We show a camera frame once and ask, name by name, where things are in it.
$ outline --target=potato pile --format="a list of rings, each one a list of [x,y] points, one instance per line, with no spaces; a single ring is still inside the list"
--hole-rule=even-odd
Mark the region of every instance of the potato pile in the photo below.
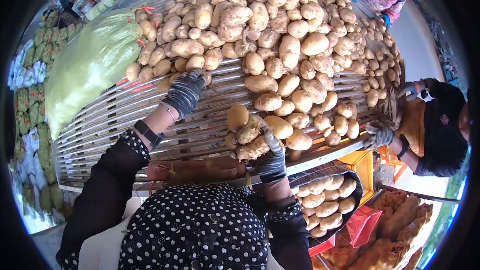
[[[355,198],[351,194],[356,188],[354,179],[345,179],[339,174],[292,189],[302,206],[303,218],[312,237],[323,237],[327,231],[342,225],[343,215],[355,208]]]

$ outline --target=black sleeve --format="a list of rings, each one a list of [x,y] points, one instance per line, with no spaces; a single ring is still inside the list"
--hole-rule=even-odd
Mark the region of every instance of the black sleeve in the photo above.
[[[143,146],[148,156],[147,148],[136,134],[130,129],[126,133],[139,141],[138,146]],[[127,145],[126,133],[92,167],[90,178],[75,200],[56,256],[60,265],[70,256],[78,257],[82,243],[89,237],[122,221],[126,202],[132,197],[135,174],[149,161],[145,153],[142,155],[130,143]]]
[[[267,228],[273,236],[270,250],[280,266],[285,270],[313,269],[308,254],[310,233],[294,196],[271,204]]]

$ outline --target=bangle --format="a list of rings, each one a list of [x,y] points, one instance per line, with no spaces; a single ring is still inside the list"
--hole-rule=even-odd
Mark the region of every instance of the bangle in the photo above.
[[[173,118],[173,122],[177,122],[177,119],[175,119],[175,117],[174,117],[173,114],[172,114],[172,110],[171,110],[170,106],[168,106],[168,105],[167,105],[165,102],[163,102],[163,101],[160,101],[160,104],[163,105],[163,106],[165,106],[166,111],[167,111],[167,112],[170,114],[170,116]]]

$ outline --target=black watch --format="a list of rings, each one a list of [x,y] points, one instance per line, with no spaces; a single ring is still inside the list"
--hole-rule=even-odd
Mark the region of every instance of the black watch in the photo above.
[[[138,120],[137,123],[133,126],[136,128],[148,141],[150,141],[150,146],[152,148],[157,147],[160,142],[165,139],[165,134],[155,134],[142,120]]]
[[[410,143],[404,135],[400,135],[400,141],[402,141],[402,151],[396,157],[402,160],[402,156],[410,149]]]

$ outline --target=plastic crate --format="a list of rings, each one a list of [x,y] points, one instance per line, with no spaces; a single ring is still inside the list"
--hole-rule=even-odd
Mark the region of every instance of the plastic crate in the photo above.
[[[338,159],[360,177],[363,185],[363,196],[360,206],[371,199],[374,192],[374,157],[371,150],[354,151]]]

